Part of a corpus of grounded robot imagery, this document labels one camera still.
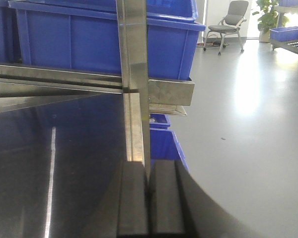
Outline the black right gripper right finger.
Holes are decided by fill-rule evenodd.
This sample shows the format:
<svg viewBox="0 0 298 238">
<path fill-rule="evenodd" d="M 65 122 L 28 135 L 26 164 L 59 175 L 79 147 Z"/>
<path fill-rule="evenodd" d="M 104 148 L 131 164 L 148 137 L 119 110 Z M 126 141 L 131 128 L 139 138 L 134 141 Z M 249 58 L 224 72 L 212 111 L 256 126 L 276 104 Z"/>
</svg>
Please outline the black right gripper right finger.
<svg viewBox="0 0 298 238">
<path fill-rule="evenodd" d="M 149 178 L 149 217 L 152 235 L 196 235 L 189 200 L 197 184 L 179 160 L 158 160 Z"/>
</svg>

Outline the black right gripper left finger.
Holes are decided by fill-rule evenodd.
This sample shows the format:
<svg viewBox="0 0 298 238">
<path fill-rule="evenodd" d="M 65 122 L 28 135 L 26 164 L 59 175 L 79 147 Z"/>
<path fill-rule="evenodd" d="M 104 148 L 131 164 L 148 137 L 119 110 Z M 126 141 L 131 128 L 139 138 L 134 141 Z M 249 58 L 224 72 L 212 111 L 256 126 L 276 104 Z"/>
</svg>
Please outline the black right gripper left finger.
<svg viewBox="0 0 298 238">
<path fill-rule="evenodd" d="M 149 235 L 147 176 L 141 162 L 123 164 L 117 235 Z"/>
</svg>

